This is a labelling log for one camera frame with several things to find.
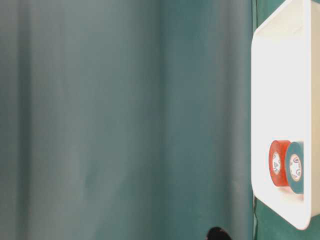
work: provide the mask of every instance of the white tray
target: white tray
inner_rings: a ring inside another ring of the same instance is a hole
[[[304,230],[320,214],[320,4],[286,0],[255,31],[251,50],[253,193]],[[273,140],[304,142],[304,194],[274,186]]]

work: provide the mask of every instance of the teal tape roll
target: teal tape roll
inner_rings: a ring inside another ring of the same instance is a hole
[[[304,193],[304,143],[292,142],[285,154],[285,174],[292,191]]]

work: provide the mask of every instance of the tape roll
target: tape roll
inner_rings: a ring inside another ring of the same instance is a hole
[[[289,145],[290,141],[288,140],[275,140],[269,149],[270,176],[273,184],[277,187],[289,186],[285,168],[286,152]]]
[[[292,142],[285,155],[285,172],[289,186],[296,194],[304,193],[304,143]]]

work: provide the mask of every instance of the green fabric backdrop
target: green fabric backdrop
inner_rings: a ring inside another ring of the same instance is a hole
[[[253,22],[259,26],[283,0],[253,2]],[[258,199],[254,211],[257,218],[256,240],[319,240],[320,216],[313,217],[307,230],[297,230]]]
[[[0,239],[252,239],[250,0],[0,1]]]

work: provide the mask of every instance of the circular label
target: circular label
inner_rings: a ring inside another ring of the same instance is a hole
[[[291,155],[289,166],[292,179],[298,182],[302,175],[302,166],[300,158],[297,154]]]
[[[277,153],[276,151],[272,156],[272,167],[275,174],[280,173],[281,161],[280,161],[279,153]]]

